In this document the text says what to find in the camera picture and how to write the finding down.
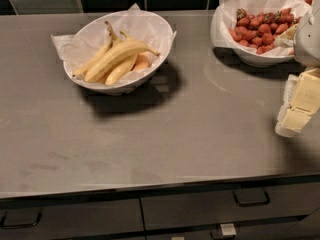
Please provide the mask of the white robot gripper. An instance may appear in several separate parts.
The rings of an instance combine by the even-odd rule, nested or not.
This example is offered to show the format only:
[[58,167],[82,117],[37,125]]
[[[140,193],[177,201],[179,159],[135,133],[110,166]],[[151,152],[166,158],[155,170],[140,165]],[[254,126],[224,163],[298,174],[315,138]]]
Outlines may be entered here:
[[312,0],[300,23],[277,36],[274,43],[283,48],[294,44],[295,59],[307,66],[299,76],[289,75],[275,126],[278,135],[294,137],[320,108],[320,0]]

